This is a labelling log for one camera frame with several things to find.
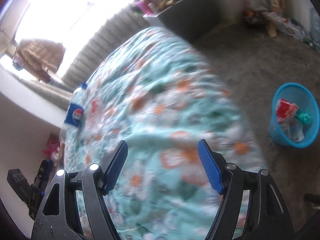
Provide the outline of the clear Pepsi plastic bottle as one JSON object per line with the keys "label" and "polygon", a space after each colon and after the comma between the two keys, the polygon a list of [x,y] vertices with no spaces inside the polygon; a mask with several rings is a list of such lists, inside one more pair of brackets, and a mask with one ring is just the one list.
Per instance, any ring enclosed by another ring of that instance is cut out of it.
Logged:
{"label": "clear Pepsi plastic bottle", "polygon": [[84,98],[86,95],[87,83],[82,83],[72,94],[70,103],[63,126],[60,131],[59,141],[65,143],[67,141],[67,133],[69,131],[78,131],[81,119],[84,115]]}

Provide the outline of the red snack bag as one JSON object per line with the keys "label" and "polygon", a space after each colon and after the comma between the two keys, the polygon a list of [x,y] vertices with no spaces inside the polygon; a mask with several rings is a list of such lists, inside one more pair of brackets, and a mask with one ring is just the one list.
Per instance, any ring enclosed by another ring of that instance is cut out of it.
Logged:
{"label": "red snack bag", "polygon": [[277,122],[282,123],[289,120],[296,115],[298,110],[299,107],[296,104],[280,99],[276,105]]}

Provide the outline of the blue plastic trash basket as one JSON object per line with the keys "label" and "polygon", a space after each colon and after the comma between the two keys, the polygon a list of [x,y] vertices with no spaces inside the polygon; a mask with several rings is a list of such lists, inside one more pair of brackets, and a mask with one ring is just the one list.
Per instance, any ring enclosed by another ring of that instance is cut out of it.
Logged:
{"label": "blue plastic trash basket", "polygon": [[306,148],[318,133],[319,107],[311,92],[293,82],[280,86],[272,100],[272,141],[281,146]]}

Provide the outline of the blue white paper sheet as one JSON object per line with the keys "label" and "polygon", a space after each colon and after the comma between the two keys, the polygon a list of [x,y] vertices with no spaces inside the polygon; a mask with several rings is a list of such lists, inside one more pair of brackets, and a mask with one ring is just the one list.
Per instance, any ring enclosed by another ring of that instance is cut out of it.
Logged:
{"label": "blue white paper sheet", "polygon": [[294,143],[299,143],[304,140],[303,125],[297,119],[290,123],[289,139]]}

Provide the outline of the floral teal bed quilt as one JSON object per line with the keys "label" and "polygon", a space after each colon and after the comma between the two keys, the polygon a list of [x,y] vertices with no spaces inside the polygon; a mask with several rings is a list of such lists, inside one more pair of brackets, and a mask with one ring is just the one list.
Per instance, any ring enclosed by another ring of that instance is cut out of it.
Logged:
{"label": "floral teal bed quilt", "polygon": [[68,131],[64,167],[84,170],[114,152],[129,152],[105,197],[122,239],[204,239],[221,197],[197,153],[210,148],[243,170],[266,161],[228,87],[188,42],[147,28],[111,53],[77,98],[84,118]]}

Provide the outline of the green crumpled wrapper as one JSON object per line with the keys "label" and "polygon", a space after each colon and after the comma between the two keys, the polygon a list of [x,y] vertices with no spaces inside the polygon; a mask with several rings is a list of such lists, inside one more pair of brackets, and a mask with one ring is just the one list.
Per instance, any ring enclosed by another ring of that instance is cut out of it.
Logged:
{"label": "green crumpled wrapper", "polygon": [[297,111],[296,119],[305,126],[308,126],[312,123],[312,117],[310,114],[302,111]]}

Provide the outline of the beige hanging jacket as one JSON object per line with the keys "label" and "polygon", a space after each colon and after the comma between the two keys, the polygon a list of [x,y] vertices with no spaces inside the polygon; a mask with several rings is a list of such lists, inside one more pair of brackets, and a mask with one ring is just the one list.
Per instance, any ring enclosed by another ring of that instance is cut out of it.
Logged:
{"label": "beige hanging jacket", "polygon": [[49,70],[57,73],[66,49],[61,43],[50,40],[21,40],[16,53],[22,59],[25,69],[33,72]]}

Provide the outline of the grey bedside cabinet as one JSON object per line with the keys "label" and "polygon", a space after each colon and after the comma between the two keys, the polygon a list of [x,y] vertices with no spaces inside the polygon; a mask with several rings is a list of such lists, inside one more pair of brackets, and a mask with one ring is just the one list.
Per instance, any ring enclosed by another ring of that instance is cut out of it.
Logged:
{"label": "grey bedside cabinet", "polygon": [[167,28],[193,43],[222,21],[217,0],[182,0],[154,15],[144,15],[153,27]]}

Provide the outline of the pink cup on cabinet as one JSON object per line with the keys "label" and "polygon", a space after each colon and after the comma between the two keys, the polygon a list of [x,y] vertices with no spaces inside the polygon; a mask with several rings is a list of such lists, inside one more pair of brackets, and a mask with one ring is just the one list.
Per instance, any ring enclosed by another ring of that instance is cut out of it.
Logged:
{"label": "pink cup on cabinet", "polygon": [[152,15],[153,11],[150,9],[148,2],[145,0],[140,0],[136,2],[136,6],[145,14]]}

